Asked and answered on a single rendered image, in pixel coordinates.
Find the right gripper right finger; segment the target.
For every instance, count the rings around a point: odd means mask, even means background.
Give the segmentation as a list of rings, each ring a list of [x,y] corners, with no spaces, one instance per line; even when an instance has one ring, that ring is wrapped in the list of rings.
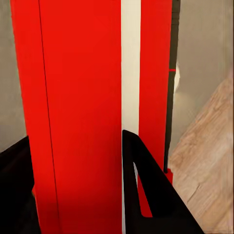
[[[126,234],[205,234],[140,137],[122,136]],[[141,214],[134,163],[152,217]]]

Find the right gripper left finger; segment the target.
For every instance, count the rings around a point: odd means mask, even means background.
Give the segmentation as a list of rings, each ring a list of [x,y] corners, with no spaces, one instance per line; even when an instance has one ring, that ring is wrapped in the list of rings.
[[[0,234],[13,234],[34,187],[29,136],[0,153]]]

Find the radio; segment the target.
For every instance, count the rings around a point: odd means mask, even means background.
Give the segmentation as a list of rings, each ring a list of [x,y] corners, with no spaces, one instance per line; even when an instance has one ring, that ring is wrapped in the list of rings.
[[[180,3],[10,0],[41,234],[126,234],[123,130],[173,185]]]

